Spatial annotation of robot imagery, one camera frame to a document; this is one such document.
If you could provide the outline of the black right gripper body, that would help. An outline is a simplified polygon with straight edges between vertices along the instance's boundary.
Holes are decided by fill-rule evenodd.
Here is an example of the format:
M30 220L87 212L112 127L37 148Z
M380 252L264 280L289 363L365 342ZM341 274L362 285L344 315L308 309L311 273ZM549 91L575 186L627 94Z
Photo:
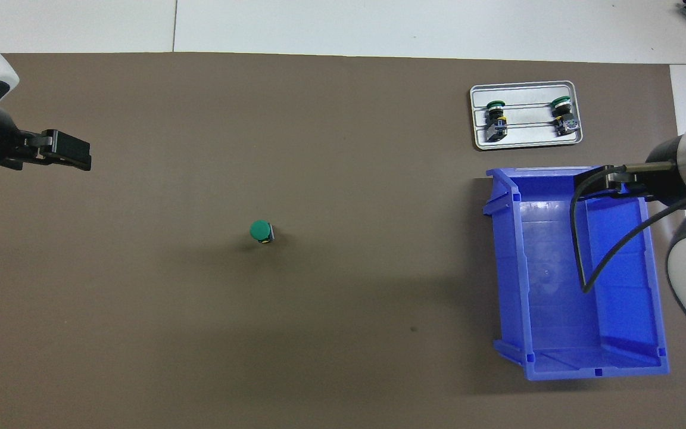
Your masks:
M681 138L682 136L676 136L674 139L657 145L646 157L646 163L671 162L675 164ZM648 203L658 201L664 206L672 206L686 198L686 184L676 167L671 170L645 173L644 185L647 192L645 199Z

